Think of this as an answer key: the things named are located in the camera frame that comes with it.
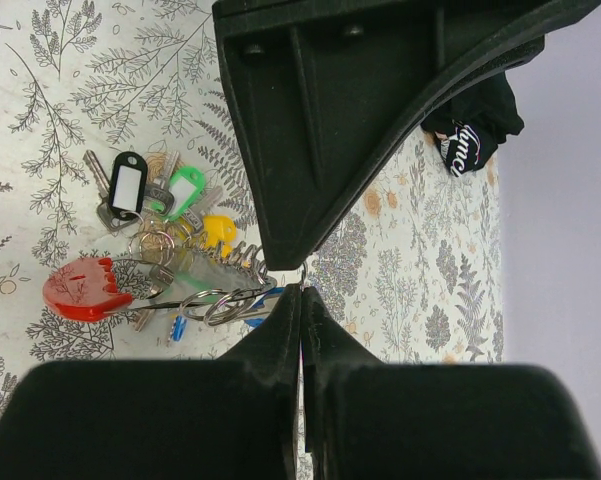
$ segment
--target white wall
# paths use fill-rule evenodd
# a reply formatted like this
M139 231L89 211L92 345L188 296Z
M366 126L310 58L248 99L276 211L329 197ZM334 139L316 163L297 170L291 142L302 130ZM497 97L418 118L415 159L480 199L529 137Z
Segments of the white wall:
M526 129L499 155L505 358L558 374L601 455L601 7L508 76Z

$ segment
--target red plastic hand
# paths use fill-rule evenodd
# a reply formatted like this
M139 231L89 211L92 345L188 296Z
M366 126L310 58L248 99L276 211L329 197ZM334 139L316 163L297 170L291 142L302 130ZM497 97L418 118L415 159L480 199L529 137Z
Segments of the red plastic hand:
M45 282L42 296L58 315L80 322L98 322L133 302L118 292L110 258L80 258L58 269Z

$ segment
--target white label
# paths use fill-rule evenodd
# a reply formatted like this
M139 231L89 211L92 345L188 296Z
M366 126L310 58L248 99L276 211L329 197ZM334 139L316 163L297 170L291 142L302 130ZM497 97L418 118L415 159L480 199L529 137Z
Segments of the white label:
M113 206L120 210L135 212L138 206L138 193L142 172L135 168L122 166L118 170L116 194L113 197Z
M179 211L182 206L189 201L191 195L196 192L197 188L192 183L189 183L186 179L182 177L178 177L176 182L169 187L169 191L175 198L175 203L173 204L172 212Z

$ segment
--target table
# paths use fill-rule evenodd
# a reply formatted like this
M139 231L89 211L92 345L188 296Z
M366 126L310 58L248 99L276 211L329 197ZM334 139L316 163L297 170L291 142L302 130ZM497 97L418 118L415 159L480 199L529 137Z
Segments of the table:
M94 150L105 168L134 150L154 169L167 151L225 197L214 213L258 243L255 209L219 81L210 0L0 0L0 413L27 370L64 358L215 358L245 324L190 328L165 345L130 315L87 325L43 305L53 267L124 250L95 216ZM309 281L335 319L391 362L500 362L496 159L448 175L420 130L402 145L312 256ZM282 284L298 272L278 273ZM128 275L122 283L139 288ZM306 456L299 477L309 478Z

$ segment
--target key tag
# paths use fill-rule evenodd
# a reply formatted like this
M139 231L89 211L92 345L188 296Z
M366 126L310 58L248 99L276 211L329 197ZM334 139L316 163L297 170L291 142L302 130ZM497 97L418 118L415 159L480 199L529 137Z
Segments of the key tag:
M196 201L205 186L204 175L193 167L182 167L173 174L169 181L169 191L175 202L168 220L177 220L189 206Z
M109 209L120 220L130 220L131 214L142 212L144 189L147 184L149 167L135 152L123 152L113 162Z
M224 215L209 215L204 217L204 231L207 232L206 247L215 247L219 241L224 242L222 256L226 257L233 248L229 245L236 239L238 230L235 223Z

